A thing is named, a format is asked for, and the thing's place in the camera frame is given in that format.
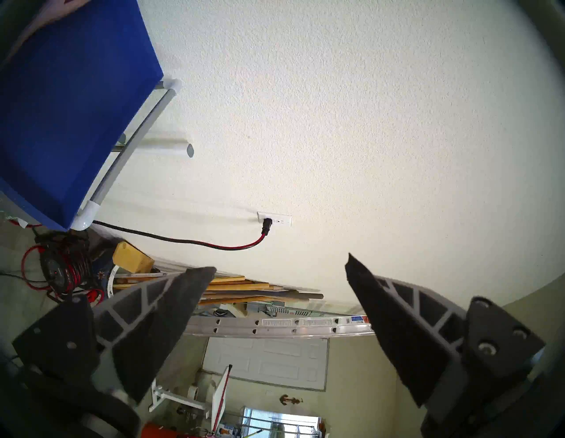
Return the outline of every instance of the sticker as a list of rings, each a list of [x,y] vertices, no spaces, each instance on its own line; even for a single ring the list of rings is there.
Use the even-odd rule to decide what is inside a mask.
[[[333,325],[333,318],[312,318],[302,320],[304,327],[325,327]]]
[[[351,322],[353,324],[368,324],[369,323],[369,318],[367,318],[365,315],[362,316],[352,316],[351,317]]]
[[[291,319],[262,319],[264,327],[290,327],[293,322]]]

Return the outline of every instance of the electrical outlet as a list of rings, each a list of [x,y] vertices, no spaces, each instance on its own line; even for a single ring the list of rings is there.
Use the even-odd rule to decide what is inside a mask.
[[[257,219],[259,223],[263,223],[263,219],[272,219],[273,225],[290,227],[292,225],[292,216],[288,214],[265,213],[263,211],[257,212]]]

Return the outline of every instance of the white wall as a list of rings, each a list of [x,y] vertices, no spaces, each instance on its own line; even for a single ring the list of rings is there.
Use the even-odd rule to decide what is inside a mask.
[[[129,236],[145,252],[354,303],[375,273],[467,306],[507,303],[565,262],[565,87],[510,1],[140,0],[163,70],[184,82],[98,219],[224,245],[258,210],[292,214],[241,253]]]
[[[226,390],[226,409],[238,413],[247,406],[271,412],[323,417],[334,438],[391,436],[397,374],[377,338],[333,338],[329,341],[328,352],[325,391],[230,379]],[[303,402],[283,406],[279,398],[284,394]]]

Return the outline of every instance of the red wire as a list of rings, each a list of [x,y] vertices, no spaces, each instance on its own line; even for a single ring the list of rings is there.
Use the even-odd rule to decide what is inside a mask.
[[[18,223],[17,220],[13,220],[13,219],[8,219],[8,222],[10,222],[11,224],[17,225],[18,227],[20,227],[20,224]],[[35,227],[42,227],[42,224],[27,224],[25,227],[26,228],[35,228]]]
[[[28,279],[26,278],[26,276],[25,276],[25,258],[26,258],[26,257],[29,255],[29,253],[30,253],[31,251],[33,251],[34,249],[37,249],[39,252],[41,252],[41,251],[43,250],[43,247],[42,247],[41,245],[34,245],[34,246],[32,246],[31,248],[29,248],[29,249],[25,252],[24,256],[21,258],[21,266],[20,266],[20,268],[21,268],[21,276],[22,276],[22,278],[24,279],[25,283],[26,283],[30,288],[32,288],[33,290],[49,290],[49,289],[51,289],[51,286],[43,286],[43,287],[40,287],[40,288],[39,288],[39,287],[34,286],[33,284],[31,284],[31,283],[28,281]]]
[[[241,246],[220,246],[220,245],[209,244],[208,242],[200,242],[199,240],[195,240],[194,243],[196,245],[207,246],[208,248],[223,249],[224,251],[239,251],[241,249],[252,248],[253,246],[260,244],[264,238],[265,238],[265,234],[261,234],[261,237],[255,240],[252,244],[241,245]]]

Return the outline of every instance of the door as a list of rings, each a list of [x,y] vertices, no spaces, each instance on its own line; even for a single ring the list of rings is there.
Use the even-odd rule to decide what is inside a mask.
[[[295,388],[325,389],[328,340],[235,339],[211,337],[205,371],[221,374],[229,364],[230,376]]]

